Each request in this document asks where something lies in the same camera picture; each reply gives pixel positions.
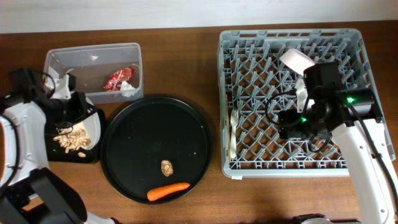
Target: white fork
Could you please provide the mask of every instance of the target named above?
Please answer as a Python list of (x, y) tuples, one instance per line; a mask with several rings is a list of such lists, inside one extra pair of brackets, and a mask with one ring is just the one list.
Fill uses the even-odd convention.
[(239, 122), (238, 110), (233, 109), (231, 113), (231, 142), (229, 143), (229, 155), (231, 158), (236, 157), (236, 127)]

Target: green light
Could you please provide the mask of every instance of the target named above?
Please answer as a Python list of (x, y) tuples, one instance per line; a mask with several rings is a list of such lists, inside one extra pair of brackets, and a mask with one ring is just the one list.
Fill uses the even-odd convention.
[(347, 102), (348, 103), (352, 103), (352, 102), (354, 102), (355, 100), (354, 100), (354, 98), (352, 98), (352, 97), (347, 97)]

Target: brown wooden tabletop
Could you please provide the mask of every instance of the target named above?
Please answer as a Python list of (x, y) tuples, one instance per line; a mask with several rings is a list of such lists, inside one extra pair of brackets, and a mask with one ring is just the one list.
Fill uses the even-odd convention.
[[(52, 171), (80, 194), (90, 212), (123, 223), (285, 223), (283, 220), (307, 213), (322, 213), (332, 220), (358, 219), (358, 201), (348, 177), (231, 180), (221, 172), (216, 69), (220, 32), (303, 28), (361, 31), (397, 154), (398, 21), (0, 34), (0, 95), (10, 91), (8, 72), (19, 67), (43, 69), (51, 49), (137, 42), (142, 50), (144, 94), (174, 96), (199, 109), (213, 135), (213, 159), (194, 190), (162, 205), (124, 198), (105, 179), (99, 162), (50, 162)], [(97, 106), (110, 122), (128, 104)], [(397, 170), (397, 161), (393, 164)]]

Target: carrot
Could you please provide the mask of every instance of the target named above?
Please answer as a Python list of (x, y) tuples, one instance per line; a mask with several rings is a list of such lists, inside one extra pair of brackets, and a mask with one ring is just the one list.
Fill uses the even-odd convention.
[(164, 187), (158, 187), (155, 189), (152, 189), (150, 191), (148, 191), (147, 197), (148, 200), (153, 202), (159, 198), (162, 198), (168, 194), (177, 192), (179, 190), (185, 190), (187, 188), (189, 188), (190, 184), (188, 183), (177, 183), (177, 184), (171, 184), (171, 185), (167, 185)]

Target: gray dish rack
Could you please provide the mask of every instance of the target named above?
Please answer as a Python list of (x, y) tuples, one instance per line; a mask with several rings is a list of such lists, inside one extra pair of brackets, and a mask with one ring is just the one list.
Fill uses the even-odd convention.
[[(277, 127), (264, 117), (264, 104), (276, 93), (291, 90), (300, 75), (279, 57), (295, 48), (315, 63), (336, 62), (347, 89), (371, 88), (379, 97), (360, 31), (356, 29), (226, 30), (218, 44), (220, 88), (221, 170), (224, 175), (243, 177), (338, 177), (349, 176), (338, 147), (328, 144), (312, 153), (306, 141), (279, 138)], [(271, 115), (295, 108), (294, 96), (274, 100)], [(236, 133), (237, 156), (229, 160), (228, 113), (239, 112)], [(394, 150), (386, 122), (386, 142), (391, 159)], [(318, 149), (324, 141), (315, 141)]]

